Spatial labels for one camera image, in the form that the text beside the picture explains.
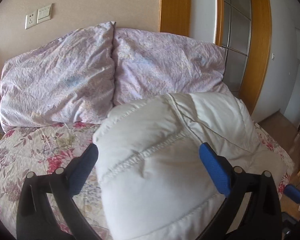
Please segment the silver bolt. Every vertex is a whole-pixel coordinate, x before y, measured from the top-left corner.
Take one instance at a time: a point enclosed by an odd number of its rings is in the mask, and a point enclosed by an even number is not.
[[[28,174],[27,174],[27,178],[28,179],[32,178],[33,176],[34,176],[34,172],[33,171],[28,172]]]
[[[56,169],[55,173],[56,174],[61,174],[61,173],[63,173],[64,170],[65,170],[64,168],[60,167],[60,168]]]
[[[242,173],[243,169],[240,166],[235,166],[234,167],[234,172],[236,172],[236,173]]]
[[[271,172],[265,171],[265,176],[268,177],[268,178],[270,178],[271,177]]]

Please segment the bed sheet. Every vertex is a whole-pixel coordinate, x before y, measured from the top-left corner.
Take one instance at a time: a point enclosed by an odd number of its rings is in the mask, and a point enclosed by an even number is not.
[[[98,126],[82,122],[60,123],[42,128],[17,127],[5,134],[0,141],[0,219],[14,236],[18,200],[26,174],[29,171],[37,175],[50,174],[60,166],[66,167],[72,158],[80,156],[92,142],[92,135]],[[281,197],[294,163],[271,136],[257,123],[255,126],[260,141],[279,154],[288,167],[278,188]],[[70,233],[52,194],[48,194],[48,198],[61,229]],[[73,199],[101,238],[111,240],[95,170],[89,175],[80,194]]]

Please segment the window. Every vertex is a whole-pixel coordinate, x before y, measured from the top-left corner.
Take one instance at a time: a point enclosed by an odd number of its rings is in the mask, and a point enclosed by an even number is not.
[[[226,48],[223,82],[238,96],[247,65],[251,35],[251,0],[224,0],[222,47]]]

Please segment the pillowcase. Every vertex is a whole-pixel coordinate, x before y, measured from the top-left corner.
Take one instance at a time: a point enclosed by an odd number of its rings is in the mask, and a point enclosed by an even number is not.
[[[8,60],[0,81],[3,130],[101,123],[113,107],[114,25],[78,29]]]
[[[114,104],[166,93],[228,92],[225,49],[170,33],[114,32]]]

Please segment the floor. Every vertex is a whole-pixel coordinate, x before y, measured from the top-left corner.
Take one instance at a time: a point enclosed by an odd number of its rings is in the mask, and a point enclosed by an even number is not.
[[[294,161],[295,168],[290,183],[300,189],[300,178],[297,176],[297,173],[300,170],[300,133],[298,133],[297,128],[295,128],[280,112],[259,122],[259,125],[279,143]],[[282,211],[286,211],[298,220],[300,219],[298,204],[295,204],[284,195],[280,202]]]

